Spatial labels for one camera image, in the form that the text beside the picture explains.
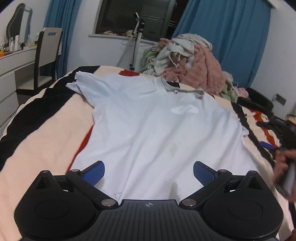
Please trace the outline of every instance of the white t-shirt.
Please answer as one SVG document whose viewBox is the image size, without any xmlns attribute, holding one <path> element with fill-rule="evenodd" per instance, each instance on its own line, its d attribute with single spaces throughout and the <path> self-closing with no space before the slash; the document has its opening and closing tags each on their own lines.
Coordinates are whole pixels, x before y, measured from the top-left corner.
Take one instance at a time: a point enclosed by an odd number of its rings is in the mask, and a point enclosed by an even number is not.
<svg viewBox="0 0 296 241">
<path fill-rule="evenodd" d="M 76 78 L 67 87 L 94 107 L 95 125 L 72 168 L 102 160 L 105 176 L 96 187 L 119 203 L 180 202 L 202 187 L 193 175 L 196 161 L 234 175 L 257 170 L 241 123 L 203 90 L 182 91 L 163 77 L 78 72 Z"/>
</svg>

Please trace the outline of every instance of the green garment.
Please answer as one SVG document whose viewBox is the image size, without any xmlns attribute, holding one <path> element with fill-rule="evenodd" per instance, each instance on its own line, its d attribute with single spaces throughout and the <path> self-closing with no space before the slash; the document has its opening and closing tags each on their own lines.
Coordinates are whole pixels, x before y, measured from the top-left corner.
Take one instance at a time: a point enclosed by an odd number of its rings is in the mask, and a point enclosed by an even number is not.
<svg viewBox="0 0 296 241">
<path fill-rule="evenodd" d="M 221 93 L 219 93 L 219 96 L 234 103 L 237 102 L 238 95 L 233 89 L 232 83 L 228 79 L 226 79 L 225 88 L 221 91 Z"/>
<path fill-rule="evenodd" d="M 152 47 L 145 49 L 143 52 L 143 57 L 141 59 L 141 73 L 147 68 L 153 66 L 156 56 L 159 54 L 161 49 L 158 47 L 159 44 L 155 44 Z"/>
</svg>

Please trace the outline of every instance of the drawer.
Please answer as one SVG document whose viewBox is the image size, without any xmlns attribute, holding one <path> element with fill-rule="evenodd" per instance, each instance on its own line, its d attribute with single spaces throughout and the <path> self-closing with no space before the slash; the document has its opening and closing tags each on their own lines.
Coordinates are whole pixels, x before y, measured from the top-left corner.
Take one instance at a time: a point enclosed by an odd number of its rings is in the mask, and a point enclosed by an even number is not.
<svg viewBox="0 0 296 241">
<path fill-rule="evenodd" d="M 8 119 L 8 121 L 6 121 L 6 122 L 0 127 L 0 139 L 1 139 L 2 135 L 3 135 L 3 132 L 4 132 L 5 128 L 8 126 L 8 123 L 10 122 L 10 120 L 11 120 L 13 117 L 14 117 L 14 115 L 13 115 L 12 117 L 10 117 L 10 118 Z"/>
<path fill-rule="evenodd" d="M 15 92 L 15 73 L 10 72 L 0 77 L 0 103 L 3 99 Z"/>
<path fill-rule="evenodd" d="M 17 93 L 14 93 L 0 104 L 0 126 L 13 115 L 17 108 Z"/>
<path fill-rule="evenodd" d="M 36 49 L 15 52 L 0 58 L 0 76 L 35 61 Z"/>
</svg>

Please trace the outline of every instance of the wall outlet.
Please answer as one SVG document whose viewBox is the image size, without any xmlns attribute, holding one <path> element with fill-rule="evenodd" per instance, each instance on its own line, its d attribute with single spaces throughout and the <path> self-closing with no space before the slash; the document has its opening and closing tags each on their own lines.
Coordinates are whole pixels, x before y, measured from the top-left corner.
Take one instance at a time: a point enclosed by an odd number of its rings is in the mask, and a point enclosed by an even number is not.
<svg viewBox="0 0 296 241">
<path fill-rule="evenodd" d="M 287 100 L 284 97 L 280 96 L 279 94 L 276 94 L 276 101 L 283 106 L 287 102 Z"/>
</svg>

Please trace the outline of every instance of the red stripe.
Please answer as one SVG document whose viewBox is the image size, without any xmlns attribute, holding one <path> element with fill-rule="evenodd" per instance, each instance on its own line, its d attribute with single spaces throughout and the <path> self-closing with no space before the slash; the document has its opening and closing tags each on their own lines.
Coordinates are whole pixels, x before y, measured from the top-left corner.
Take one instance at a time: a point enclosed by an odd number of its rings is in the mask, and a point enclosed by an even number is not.
<svg viewBox="0 0 296 241">
<path fill-rule="evenodd" d="M 123 76 L 138 76 L 140 75 L 140 73 L 137 73 L 137 72 L 132 72 L 132 71 L 129 71 L 129 70 L 123 70 L 123 71 L 120 71 L 119 73 L 120 75 L 123 75 Z"/>
<path fill-rule="evenodd" d="M 255 113 L 255 115 L 254 115 L 254 119 L 255 119 L 256 121 L 262 121 L 262 122 L 263 122 L 263 119 L 262 119 L 262 117 L 261 117 L 262 113 L 261 113 L 260 111 L 256 111 L 256 110 L 250 110 L 250 111 L 252 111 L 253 113 Z M 274 137 L 271 136 L 271 135 L 269 134 L 268 130 L 265 129 L 265 128 L 262 128 L 262 127 L 261 127 L 261 129 L 264 131 L 264 134 L 265 134 L 265 136 L 266 136 L 268 142 L 269 142 L 273 147 L 275 147 L 275 148 L 278 147 L 278 146 L 276 145 L 275 141 L 274 141 Z"/>
<path fill-rule="evenodd" d="M 80 145 L 78 151 L 75 153 L 75 155 L 74 155 L 74 157 L 73 157 L 73 160 L 72 160 L 71 164 L 69 165 L 67 171 L 69 171 L 69 170 L 71 169 L 71 166 L 72 166 L 72 164 L 73 164 L 75 158 L 77 157 L 77 155 L 78 155 L 78 154 L 79 154 L 79 153 L 80 153 L 80 152 L 86 147 L 86 145 L 87 145 L 87 143 L 88 143 L 88 141 L 89 141 L 89 138 L 90 138 L 90 136 L 91 136 L 91 132 L 92 132 L 93 127 L 94 127 L 94 126 L 92 126 L 92 127 L 89 129 L 88 133 L 86 134 L 85 138 L 83 139 L 83 141 L 82 141 L 82 143 L 81 143 L 81 145 Z"/>
</svg>

